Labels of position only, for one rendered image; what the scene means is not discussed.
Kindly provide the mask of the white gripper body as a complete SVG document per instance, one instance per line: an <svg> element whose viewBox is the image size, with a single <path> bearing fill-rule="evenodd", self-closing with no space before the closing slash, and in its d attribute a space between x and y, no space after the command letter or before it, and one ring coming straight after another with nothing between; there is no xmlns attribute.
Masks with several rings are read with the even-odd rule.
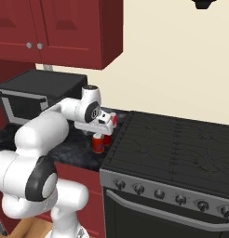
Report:
<svg viewBox="0 0 229 238"><path fill-rule="evenodd" d="M108 136L112 135L114 131L114 126L112 121L109 121L105 125L100 125L96 123L75 122L74 127L76 129L85 130L85 131L94 132L94 133L101 133L103 135L108 135Z"/></svg>

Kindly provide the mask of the black stove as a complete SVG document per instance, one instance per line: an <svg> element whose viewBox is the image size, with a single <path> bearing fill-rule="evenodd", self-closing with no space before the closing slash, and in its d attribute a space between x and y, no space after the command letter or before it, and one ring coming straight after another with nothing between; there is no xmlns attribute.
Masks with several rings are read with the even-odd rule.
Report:
<svg viewBox="0 0 229 238"><path fill-rule="evenodd" d="M115 181L126 186L118 190ZM100 169L103 189L138 195L169 205L224 218L229 206L229 126L176 117L130 112ZM155 198L155 190L165 193ZM178 205L177 195L186 197ZM198 201L209 203L201 212Z"/></svg>

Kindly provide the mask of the red base cupboard door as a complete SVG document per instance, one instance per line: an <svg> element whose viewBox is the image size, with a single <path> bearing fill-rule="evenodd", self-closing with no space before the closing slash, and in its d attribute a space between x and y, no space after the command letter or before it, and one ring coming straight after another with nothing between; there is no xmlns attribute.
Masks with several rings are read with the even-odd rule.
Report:
<svg viewBox="0 0 229 238"><path fill-rule="evenodd" d="M56 163L58 200L40 218L53 223L46 238L105 238L100 174Z"/></svg>

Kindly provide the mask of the black microwave oven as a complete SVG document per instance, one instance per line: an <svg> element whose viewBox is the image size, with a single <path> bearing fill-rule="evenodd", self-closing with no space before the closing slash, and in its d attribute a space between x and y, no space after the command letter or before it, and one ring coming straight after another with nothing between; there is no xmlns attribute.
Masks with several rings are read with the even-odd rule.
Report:
<svg viewBox="0 0 229 238"><path fill-rule="evenodd" d="M0 102L10 124L24 125L64 98L81 99L84 74L28 70L0 84Z"/></svg>

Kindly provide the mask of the black oven door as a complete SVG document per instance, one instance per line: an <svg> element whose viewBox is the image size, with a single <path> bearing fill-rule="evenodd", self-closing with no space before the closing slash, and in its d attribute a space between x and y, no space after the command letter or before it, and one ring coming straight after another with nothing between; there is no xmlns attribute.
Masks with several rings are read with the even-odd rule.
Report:
<svg viewBox="0 0 229 238"><path fill-rule="evenodd" d="M229 238L229 231L203 231L134 211L120 205L106 193L107 189L104 188L103 206L106 238ZM160 209L186 218L215 224L229 223L226 218L218 218L135 194L119 191L113 191L113 193L132 203Z"/></svg>

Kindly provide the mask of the black range hood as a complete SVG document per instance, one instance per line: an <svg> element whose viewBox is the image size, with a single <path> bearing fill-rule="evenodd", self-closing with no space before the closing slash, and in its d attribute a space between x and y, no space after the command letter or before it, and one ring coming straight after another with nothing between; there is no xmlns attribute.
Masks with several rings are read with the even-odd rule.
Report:
<svg viewBox="0 0 229 238"><path fill-rule="evenodd" d="M195 3L196 9L208 9L209 6L216 0L192 0Z"/></svg>

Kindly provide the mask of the red wall cupboard door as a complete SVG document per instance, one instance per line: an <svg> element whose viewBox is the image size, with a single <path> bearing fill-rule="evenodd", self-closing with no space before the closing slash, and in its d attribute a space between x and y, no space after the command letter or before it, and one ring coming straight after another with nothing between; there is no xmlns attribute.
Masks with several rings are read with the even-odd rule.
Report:
<svg viewBox="0 0 229 238"><path fill-rule="evenodd" d="M99 69L101 17L99 0L41 0L46 31L44 63Z"/></svg>
<svg viewBox="0 0 229 238"><path fill-rule="evenodd" d="M29 0L0 0L0 60L40 61Z"/></svg>

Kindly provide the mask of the red wall cupboard body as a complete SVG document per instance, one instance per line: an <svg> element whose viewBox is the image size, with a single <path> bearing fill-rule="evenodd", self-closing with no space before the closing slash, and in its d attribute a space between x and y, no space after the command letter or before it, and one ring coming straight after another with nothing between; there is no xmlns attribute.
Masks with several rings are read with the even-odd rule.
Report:
<svg viewBox="0 0 229 238"><path fill-rule="evenodd" d="M46 35L41 0L29 1L34 20L37 47L38 43L44 44ZM104 69L123 52L124 0L99 0L99 2L101 17L101 67L95 70ZM40 54L40 61L37 63L53 65L44 63L41 56L41 50L38 49L38 51Z"/></svg>

